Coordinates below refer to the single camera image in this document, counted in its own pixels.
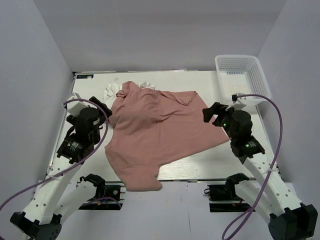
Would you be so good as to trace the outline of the pink t-shirt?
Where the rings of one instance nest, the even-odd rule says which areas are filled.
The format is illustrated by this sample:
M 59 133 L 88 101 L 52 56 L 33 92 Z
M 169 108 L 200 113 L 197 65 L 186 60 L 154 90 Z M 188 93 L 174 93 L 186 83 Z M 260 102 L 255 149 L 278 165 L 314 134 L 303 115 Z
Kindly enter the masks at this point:
M 229 141 L 221 128 L 204 122 L 205 108 L 195 91 L 122 85 L 111 108 L 113 134 L 105 155 L 129 191 L 160 190 L 161 166 Z

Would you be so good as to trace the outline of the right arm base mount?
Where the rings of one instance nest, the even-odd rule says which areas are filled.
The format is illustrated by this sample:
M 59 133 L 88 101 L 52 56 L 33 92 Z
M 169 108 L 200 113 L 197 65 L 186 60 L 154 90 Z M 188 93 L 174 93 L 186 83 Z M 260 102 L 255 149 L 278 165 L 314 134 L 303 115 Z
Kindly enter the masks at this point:
M 224 184 L 210 184 L 204 191 L 211 213 L 243 213 L 250 205 L 238 196 L 232 196 Z

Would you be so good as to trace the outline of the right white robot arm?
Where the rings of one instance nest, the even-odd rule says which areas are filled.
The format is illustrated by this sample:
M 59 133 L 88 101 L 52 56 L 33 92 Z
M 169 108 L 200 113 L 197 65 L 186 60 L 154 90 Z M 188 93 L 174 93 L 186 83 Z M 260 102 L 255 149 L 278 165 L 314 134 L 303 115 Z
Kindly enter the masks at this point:
M 230 139 L 230 147 L 236 158 L 249 170 L 260 184 L 257 188 L 243 173 L 229 176 L 224 194 L 236 200 L 242 199 L 265 220 L 274 240 L 306 240 L 313 237 L 318 212 L 305 205 L 285 184 L 277 170 L 273 169 L 265 149 L 252 134 L 251 115 L 228 105 L 215 102 L 202 110 L 203 121 L 213 116 L 215 127 L 221 127 Z

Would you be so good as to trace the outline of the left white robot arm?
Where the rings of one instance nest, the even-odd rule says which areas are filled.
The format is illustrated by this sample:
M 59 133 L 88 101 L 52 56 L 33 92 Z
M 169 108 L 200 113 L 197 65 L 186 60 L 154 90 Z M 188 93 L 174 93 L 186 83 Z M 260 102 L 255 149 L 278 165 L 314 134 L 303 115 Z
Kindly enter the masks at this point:
M 27 188 L 38 188 L 31 202 L 10 218 L 31 240 L 55 240 L 70 215 L 87 200 L 99 200 L 106 193 L 105 180 L 91 173 L 81 177 L 80 186 L 62 197 L 73 176 L 102 145 L 106 134 L 100 131 L 112 115 L 107 105 L 94 96 L 86 100 L 75 94 L 64 106 L 71 126 L 57 149 L 56 159 L 46 178 Z

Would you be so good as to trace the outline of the white t-shirt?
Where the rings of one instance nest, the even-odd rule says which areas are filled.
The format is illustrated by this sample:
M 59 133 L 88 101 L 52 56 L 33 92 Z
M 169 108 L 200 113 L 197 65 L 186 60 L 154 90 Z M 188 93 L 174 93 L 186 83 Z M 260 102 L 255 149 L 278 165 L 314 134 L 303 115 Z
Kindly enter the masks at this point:
M 155 90 L 156 87 L 148 82 L 139 82 L 137 86 L 141 89 L 152 89 Z M 108 107 L 112 107 L 114 101 L 117 98 L 117 93 L 123 89 L 123 85 L 119 83 L 110 82 L 107 88 L 104 90 L 103 99 L 104 103 Z

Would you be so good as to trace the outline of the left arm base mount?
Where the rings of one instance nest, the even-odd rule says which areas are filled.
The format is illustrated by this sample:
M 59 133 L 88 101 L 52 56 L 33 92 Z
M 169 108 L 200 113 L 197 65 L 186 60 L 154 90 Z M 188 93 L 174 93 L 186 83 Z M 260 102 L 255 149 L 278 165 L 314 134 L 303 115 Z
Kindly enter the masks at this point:
M 126 187 L 121 183 L 106 183 L 93 198 L 83 203 L 80 210 L 119 211 L 125 200 Z

